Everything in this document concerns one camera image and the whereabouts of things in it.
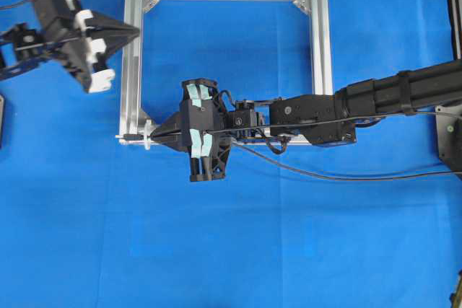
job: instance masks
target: blue surface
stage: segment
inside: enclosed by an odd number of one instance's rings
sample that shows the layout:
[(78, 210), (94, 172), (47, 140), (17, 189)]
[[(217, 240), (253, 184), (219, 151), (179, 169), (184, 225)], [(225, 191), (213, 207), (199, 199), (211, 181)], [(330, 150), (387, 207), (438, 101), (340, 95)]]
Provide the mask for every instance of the blue surface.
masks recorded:
[[(329, 1), (336, 89), (452, 58), (446, 0)], [(123, 0), (83, 2), (123, 17)], [(148, 17), (143, 97), (156, 120), (184, 79), (237, 98), (310, 91), (305, 18), (290, 4), (166, 1)], [(37, 24), (30, 6), (0, 14), (2, 29), (17, 22)], [(120, 76), (121, 55), (110, 65)], [(0, 84), (0, 307), (448, 307), (460, 180), (322, 182), (235, 149), (226, 180), (190, 184), (183, 154), (118, 145), (119, 92), (117, 79), (85, 95), (57, 63)], [(443, 170), (434, 127), (394, 118), (357, 145), (280, 159)]]

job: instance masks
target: black robot arm segment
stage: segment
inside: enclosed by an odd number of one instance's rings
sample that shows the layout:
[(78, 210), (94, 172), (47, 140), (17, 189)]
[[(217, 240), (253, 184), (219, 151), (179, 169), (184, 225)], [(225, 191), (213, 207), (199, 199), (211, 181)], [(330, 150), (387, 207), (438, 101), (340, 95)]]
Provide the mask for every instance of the black robot arm segment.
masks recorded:
[(82, 85), (85, 92), (110, 88), (114, 70), (106, 61), (139, 35), (139, 30), (99, 12), (80, 0), (31, 0), (42, 29), (15, 25), (0, 35), (0, 47), (12, 44), (17, 63), (6, 66), (0, 51), (0, 80), (23, 74), (51, 59)]
[[(418, 109), (462, 100), (462, 61), (415, 71), (402, 71), (385, 79), (351, 84), (335, 95), (303, 95), (273, 102), (270, 124), (299, 123), (299, 128), (272, 128), (271, 135), (299, 131), (311, 144), (348, 144), (356, 141), (356, 127), (373, 125), (389, 113), (412, 115)], [(305, 126), (303, 123), (370, 116), (359, 122)]]
[[(423, 107), (459, 102), (462, 61), (351, 84), (335, 95), (237, 101), (232, 111), (222, 99), (229, 92), (219, 92), (214, 81), (189, 80), (182, 87), (179, 111), (158, 126), (150, 139), (188, 153), (191, 181), (217, 180), (225, 177), (233, 141), (263, 142), (277, 154), (298, 134), (314, 145), (352, 144), (356, 127), (375, 125), (391, 114), (413, 115)], [(269, 107), (269, 123), (257, 111), (259, 107)], [(139, 141), (139, 137), (124, 139)], [(271, 142), (279, 142), (282, 148), (275, 149)]]

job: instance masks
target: square metal frame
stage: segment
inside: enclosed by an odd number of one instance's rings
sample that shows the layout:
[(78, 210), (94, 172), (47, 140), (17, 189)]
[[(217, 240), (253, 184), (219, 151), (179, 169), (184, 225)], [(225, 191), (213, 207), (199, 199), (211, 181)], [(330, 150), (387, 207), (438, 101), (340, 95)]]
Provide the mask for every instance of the square metal frame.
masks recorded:
[[(141, 69), (143, 47), (143, 18), (160, 0), (125, 0), (126, 23), (140, 29), (139, 38), (123, 49), (121, 82), (121, 117), (119, 136), (144, 134), (145, 129), (156, 127), (155, 122), (141, 108)], [(310, 60), (314, 94), (332, 94), (331, 40), (329, 30), (328, 0), (252, 0), (291, 1), (308, 15), (310, 32)], [(121, 144), (156, 144), (149, 139)], [(290, 144), (310, 144), (303, 136), (298, 136)]]

